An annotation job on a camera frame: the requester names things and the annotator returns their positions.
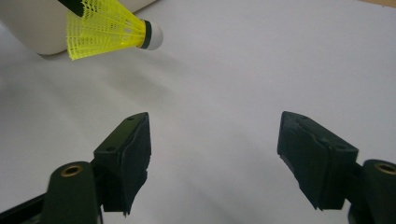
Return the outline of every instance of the white background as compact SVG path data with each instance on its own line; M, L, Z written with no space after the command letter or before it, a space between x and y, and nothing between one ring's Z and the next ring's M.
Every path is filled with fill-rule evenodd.
M152 157L132 214L105 223L347 224L316 211L276 155L280 115L304 114L396 162L396 9L356 0L161 0L137 13L154 51L71 62L0 26L0 211L148 111Z

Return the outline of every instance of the black plastic part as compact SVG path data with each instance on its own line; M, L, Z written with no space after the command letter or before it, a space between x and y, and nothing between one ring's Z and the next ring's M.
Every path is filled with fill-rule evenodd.
M40 223L97 224L98 220L101 220L101 213L92 166L77 161L53 172Z
M352 204L347 214L349 224L375 224L369 210L360 210Z
M355 163L353 169L347 173L344 173L345 182L343 192L346 199L353 204L353 209L351 208L350 214L358 219L358 216L362 215L362 219L367 219L370 216L370 209L367 204L366 197L364 195L364 183L362 181L362 168L359 164Z
M74 12L74 14L82 17L84 14L84 5L81 0L58 0L65 7L67 7L70 11Z
M146 49L149 47L149 42L151 41L151 35L152 35L151 23L149 21L144 21L144 22L146 24L146 36L145 36L145 41L143 41L143 44L140 47L141 49Z
M0 214L1 224L38 223L43 209L44 194L21 203Z
M100 198L106 212L130 214L147 180L150 155L148 113L125 119L94 151L92 165L101 174Z
M343 207L345 174L353 170L358 152L312 119L283 112L277 153L315 208Z
M369 160L363 164L364 194L375 224L396 223L396 165Z

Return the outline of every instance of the white object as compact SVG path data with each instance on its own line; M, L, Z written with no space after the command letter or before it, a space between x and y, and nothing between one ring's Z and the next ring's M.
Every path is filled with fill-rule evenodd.
M155 0L120 0L132 12ZM0 0L0 21L28 49L55 54L66 49L66 11L57 0Z
M163 30L155 22L151 21L150 24L151 24L151 39L149 41L147 49L157 49L163 43Z

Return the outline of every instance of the shuttlecock cork base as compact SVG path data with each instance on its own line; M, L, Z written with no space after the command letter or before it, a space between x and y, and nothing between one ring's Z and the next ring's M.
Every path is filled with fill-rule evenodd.
M140 49L157 49L163 43L163 30L161 27L150 21L144 21L146 24L146 36Z
M64 5L70 9L66 41L72 60L129 47L157 49L163 42L159 25L140 20L117 0L70 0Z

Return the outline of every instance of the shuttlecock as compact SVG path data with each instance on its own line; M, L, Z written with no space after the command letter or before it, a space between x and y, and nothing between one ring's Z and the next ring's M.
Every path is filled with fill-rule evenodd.
M82 0L79 5L79 11L69 7L67 13L72 60L129 47L157 49L163 42L159 25L140 20L117 0Z

